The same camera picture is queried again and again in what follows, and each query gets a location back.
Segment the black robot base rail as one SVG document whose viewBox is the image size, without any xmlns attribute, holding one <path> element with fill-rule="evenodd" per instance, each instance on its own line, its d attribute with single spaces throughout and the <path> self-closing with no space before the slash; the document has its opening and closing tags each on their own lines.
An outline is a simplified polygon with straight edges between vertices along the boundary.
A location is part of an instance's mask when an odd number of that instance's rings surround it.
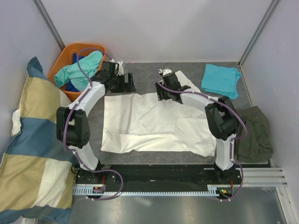
<svg viewBox="0 0 299 224">
<path fill-rule="evenodd" d="M 104 184 L 122 190 L 207 190 L 208 185 L 237 185 L 240 171 L 221 172 L 215 165 L 106 165 L 103 173 L 78 170 L 77 184 Z"/>
</svg>

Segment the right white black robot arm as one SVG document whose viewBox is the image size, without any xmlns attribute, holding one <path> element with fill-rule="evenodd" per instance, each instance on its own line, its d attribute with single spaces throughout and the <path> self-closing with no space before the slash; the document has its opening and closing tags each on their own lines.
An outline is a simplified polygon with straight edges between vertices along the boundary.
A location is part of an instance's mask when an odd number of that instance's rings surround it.
<svg viewBox="0 0 299 224">
<path fill-rule="evenodd" d="M 170 69 L 159 69 L 160 81 L 155 83 L 158 100 L 171 99 L 183 105 L 188 105 L 205 113 L 210 133 L 216 138 L 217 170 L 214 178 L 218 183 L 226 183 L 231 178 L 230 170 L 236 164 L 234 161 L 235 140 L 239 126 L 248 134 L 245 123 L 237 114 L 232 101 L 228 97 L 215 98 L 196 92 L 188 85 L 181 85 L 178 76 Z"/>
</svg>

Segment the white t shirt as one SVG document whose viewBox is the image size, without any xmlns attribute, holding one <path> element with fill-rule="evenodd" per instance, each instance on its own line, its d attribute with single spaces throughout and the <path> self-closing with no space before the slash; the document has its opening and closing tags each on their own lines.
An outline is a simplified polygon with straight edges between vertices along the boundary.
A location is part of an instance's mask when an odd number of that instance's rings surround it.
<svg viewBox="0 0 299 224">
<path fill-rule="evenodd" d="M 216 139 L 202 110 L 156 93 L 106 96 L 101 150 L 117 154 L 192 152 L 214 156 Z"/>
</svg>

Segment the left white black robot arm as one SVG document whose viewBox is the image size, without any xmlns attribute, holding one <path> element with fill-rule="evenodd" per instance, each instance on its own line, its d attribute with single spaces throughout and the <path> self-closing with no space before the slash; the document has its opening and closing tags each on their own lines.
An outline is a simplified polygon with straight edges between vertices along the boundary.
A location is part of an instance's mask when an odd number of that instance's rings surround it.
<svg viewBox="0 0 299 224">
<path fill-rule="evenodd" d="M 79 97 L 67 107 L 59 107 L 57 110 L 57 139 L 63 142 L 67 151 L 75 155 L 80 167 L 87 170 L 86 178 L 91 183 L 99 183 L 103 173 L 97 169 L 100 162 L 89 143 L 91 134 L 87 117 L 108 91 L 136 92 L 133 74 L 124 73 L 123 61 L 104 61 Z"/>
</svg>

